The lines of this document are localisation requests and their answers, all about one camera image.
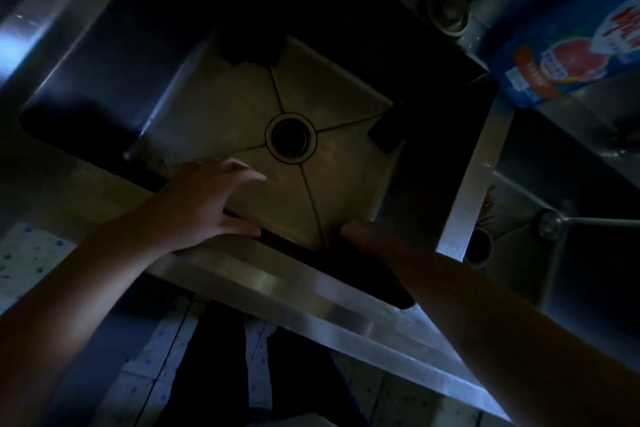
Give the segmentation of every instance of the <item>person's left hand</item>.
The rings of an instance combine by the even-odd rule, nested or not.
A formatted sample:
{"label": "person's left hand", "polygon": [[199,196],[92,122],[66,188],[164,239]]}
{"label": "person's left hand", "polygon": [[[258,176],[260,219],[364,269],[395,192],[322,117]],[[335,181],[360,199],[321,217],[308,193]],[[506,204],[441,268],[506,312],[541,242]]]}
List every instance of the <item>person's left hand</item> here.
{"label": "person's left hand", "polygon": [[258,226],[223,213],[231,193],[250,180],[266,177],[230,157],[185,164],[164,188],[115,220],[116,227],[131,234],[131,240],[151,247],[158,257],[216,235],[259,237]]}

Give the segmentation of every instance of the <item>person's left arm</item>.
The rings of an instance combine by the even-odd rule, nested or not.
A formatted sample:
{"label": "person's left arm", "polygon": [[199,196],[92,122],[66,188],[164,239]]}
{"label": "person's left arm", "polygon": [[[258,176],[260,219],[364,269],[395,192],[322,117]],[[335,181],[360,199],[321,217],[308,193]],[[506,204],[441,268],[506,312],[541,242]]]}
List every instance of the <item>person's left arm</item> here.
{"label": "person's left arm", "polygon": [[264,176],[234,159],[188,164],[140,208],[101,225],[0,317],[0,419],[31,425],[71,361],[132,282],[167,253],[220,234],[260,236],[223,214]]}

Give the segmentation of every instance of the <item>drain ring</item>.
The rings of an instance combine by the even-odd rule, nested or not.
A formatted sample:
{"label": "drain ring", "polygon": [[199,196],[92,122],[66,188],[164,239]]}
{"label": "drain ring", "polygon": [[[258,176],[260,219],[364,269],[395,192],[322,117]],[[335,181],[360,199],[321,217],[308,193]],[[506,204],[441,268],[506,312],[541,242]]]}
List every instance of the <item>drain ring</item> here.
{"label": "drain ring", "polygon": [[285,164],[305,162],[316,150],[314,126],[295,113],[284,113],[271,120],[264,136],[271,155]]}

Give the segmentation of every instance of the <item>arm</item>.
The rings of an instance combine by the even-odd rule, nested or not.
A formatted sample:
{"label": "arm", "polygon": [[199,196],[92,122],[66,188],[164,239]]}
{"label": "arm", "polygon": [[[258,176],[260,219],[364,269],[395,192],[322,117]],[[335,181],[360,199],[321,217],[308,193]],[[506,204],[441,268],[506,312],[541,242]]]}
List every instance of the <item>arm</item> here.
{"label": "arm", "polygon": [[227,159],[188,164],[137,210],[105,223],[0,317],[0,418],[36,422],[76,354],[132,282],[163,255],[215,235],[260,236],[225,216],[231,192],[265,179]]}
{"label": "arm", "polygon": [[640,375],[504,287],[374,223],[340,234],[396,273],[518,427],[640,424]]}

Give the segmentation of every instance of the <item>dark pants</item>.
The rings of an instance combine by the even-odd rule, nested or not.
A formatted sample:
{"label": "dark pants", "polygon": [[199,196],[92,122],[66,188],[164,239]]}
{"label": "dark pants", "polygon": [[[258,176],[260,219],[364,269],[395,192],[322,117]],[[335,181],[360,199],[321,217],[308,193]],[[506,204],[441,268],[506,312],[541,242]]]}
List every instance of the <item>dark pants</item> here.
{"label": "dark pants", "polygon": [[[210,302],[173,381],[157,427],[251,422],[243,315]],[[267,339],[272,420],[316,413],[338,427],[366,427],[330,350],[280,329]],[[300,361],[293,363],[293,358]]]}

